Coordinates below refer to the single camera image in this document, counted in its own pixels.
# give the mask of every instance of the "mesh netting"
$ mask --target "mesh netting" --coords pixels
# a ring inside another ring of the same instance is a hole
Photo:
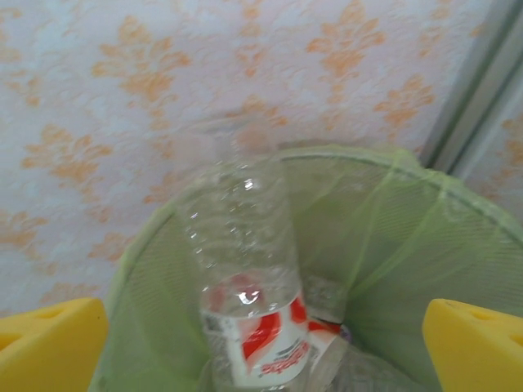
[[[301,268],[346,285],[365,349],[437,388],[421,329],[431,299],[523,316],[523,229],[496,206],[403,151],[282,157]],[[169,203],[124,254],[91,391],[196,388],[208,352],[182,230]]]

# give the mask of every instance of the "green mesh basket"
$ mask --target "green mesh basket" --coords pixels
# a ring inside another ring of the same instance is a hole
[[[369,352],[438,389],[421,332],[431,299],[523,316],[523,229],[498,207],[405,151],[281,156],[300,266],[349,288],[346,323]],[[196,389],[208,350],[193,265],[170,202],[120,261],[90,391]]]

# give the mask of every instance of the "wallpaper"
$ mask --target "wallpaper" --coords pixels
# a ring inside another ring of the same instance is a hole
[[[0,315],[106,294],[188,123],[420,151],[491,3],[0,0]]]
[[[523,68],[507,105],[494,119],[493,136],[465,183],[523,224]]]

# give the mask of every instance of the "bottle label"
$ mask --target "bottle label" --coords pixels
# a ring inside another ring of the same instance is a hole
[[[250,318],[202,311],[215,372],[238,387],[291,381],[306,366],[310,345],[301,293],[276,312]]]
[[[314,371],[327,348],[336,339],[337,332],[326,323],[309,320],[309,342],[311,343],[311,372]]]

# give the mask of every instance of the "yellow plastic piece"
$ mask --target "yellow plastic piece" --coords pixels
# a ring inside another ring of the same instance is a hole
[[[433,300],[423,336],[445,392],[523,391],[523,318]]]
[[[108,328],[91,298],[0,318],[0,390],[85,392]]]

